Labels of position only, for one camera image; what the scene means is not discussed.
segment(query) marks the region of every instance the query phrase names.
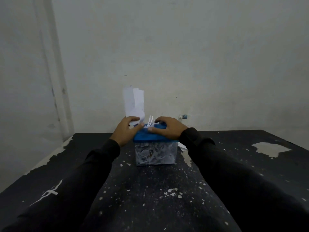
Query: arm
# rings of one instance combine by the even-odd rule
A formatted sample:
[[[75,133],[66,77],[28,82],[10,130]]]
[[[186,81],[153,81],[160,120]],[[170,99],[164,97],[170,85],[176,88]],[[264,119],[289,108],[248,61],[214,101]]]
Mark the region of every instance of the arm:
[[[216,148],[213,140],[194,128],[179,140],[242,231],[309,229],[309,213],[295,198]]]
[[[138,117],[124,118],[101,149],[91,151],[82,165],[54,188],[55,193],[33,203],[3,231],[76,231],[83,223],[98,191],[106,181],[112,162],[124,146],[144,127],[129,129],[128,124]]]

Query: white wall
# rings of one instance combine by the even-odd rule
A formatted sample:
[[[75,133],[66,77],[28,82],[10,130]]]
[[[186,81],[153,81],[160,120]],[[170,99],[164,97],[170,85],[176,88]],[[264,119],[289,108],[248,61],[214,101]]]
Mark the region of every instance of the white wall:
[[[112,132],[133,85],[146,115],[309,149],[309,0],[52,2],[76,132]]]
[[[0,0],[0,192],[62,143],[33,0]]]

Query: paper sheet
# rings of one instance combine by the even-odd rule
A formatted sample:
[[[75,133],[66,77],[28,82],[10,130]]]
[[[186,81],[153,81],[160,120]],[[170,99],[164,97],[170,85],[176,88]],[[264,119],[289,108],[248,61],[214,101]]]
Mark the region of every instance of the paper sheet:
[[[130,122],[130,126],[143,122],[145,119],[144,91],[133,87],[123,88],[123,100],[125,102],[126,117],[140,117],[139,121]]]

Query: right hand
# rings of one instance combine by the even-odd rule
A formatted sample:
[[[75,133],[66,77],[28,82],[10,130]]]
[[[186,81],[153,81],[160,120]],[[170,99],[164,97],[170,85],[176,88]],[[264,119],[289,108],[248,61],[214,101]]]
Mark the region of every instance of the right hand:
[[[155,123],[158,123],[159,121],[166,123],[166,129],[149,127],[148,132],[159,134],[172,140],[179,140],[181,133],[188,128],[186,125],[172,117],[160,116],[155,119]]]

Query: table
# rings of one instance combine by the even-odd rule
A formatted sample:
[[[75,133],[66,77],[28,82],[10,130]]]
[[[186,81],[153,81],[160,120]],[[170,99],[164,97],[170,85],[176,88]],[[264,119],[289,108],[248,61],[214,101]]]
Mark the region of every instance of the table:
[[[211,137],[218,148],[225,149],[309,209],[309,151],[263,130],[201,134]],[[74,134],[65,151],[3,191],[0,228],[82,164],[87,154],[110,135]],[[291,151],[271,159],[252,146],[260,142],[279,144]],[[186,153],[178,149],[176,164],[136,167],[133,143],[123,147],[80,231],[240,231],[196,165],[192,163],[189,167],[190,162],[186,161],[187,164],[182,156]]]

